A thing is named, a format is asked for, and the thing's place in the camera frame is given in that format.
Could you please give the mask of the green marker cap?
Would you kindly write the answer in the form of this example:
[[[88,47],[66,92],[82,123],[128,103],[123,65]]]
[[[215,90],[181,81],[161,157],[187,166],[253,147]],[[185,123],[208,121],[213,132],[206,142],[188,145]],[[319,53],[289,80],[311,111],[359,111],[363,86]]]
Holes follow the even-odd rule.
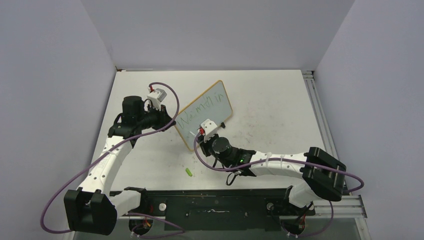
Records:
[[[192,172],[188,168],[185,169],[185,172],[187,173],[187,175],[189,177],[192,177],[193,176]]]

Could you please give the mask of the yellow framed whiteboard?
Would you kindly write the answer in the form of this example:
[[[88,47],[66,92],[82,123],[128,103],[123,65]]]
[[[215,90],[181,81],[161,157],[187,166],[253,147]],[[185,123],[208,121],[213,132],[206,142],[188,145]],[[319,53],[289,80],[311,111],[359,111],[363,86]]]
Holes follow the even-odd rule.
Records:
[[[200,124],[206,119],[222,124],[232,115],[233,108],[225,85],[222,80],[218,80],[179,112],[175,127],[192,152],[194,136],[189,131],[197,134]]]

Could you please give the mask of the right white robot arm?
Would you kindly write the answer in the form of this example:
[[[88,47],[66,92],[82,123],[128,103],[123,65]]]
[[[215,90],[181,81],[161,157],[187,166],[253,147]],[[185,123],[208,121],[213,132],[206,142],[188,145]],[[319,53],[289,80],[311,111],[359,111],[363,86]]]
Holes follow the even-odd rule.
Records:
[[[297,154],[264,153],[232,146],[227,138],[217,134],[208,140],[198,134],[193,146],[200,148],[206,157],[212,156],[221,163],[221,168],[206,165],[217,172],[295,179],[282,201],[283,209],[289,214],[296,214],[315,200],[339,202],[342,199],[347,167],[319,147],[310,147],[307,152]]]

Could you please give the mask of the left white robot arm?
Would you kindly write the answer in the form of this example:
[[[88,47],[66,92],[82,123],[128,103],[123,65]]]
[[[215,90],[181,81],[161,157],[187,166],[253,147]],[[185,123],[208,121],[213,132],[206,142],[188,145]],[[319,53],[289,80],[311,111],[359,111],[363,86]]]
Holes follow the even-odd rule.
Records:
[[[122,112],[109,128],[100,161],[89,168],[88,176],[76,190],[68,190],[64,206],[71,231],[109,235],[119,217],[129,211],[144,215],[149,210],[149,201],[142,197],[140,188],[125,188],[111,196],[111,187],[124,159],[134,148],[136,136],[144,130],[161,132],[175,124],[162,104],[164,97],[126,96]]]

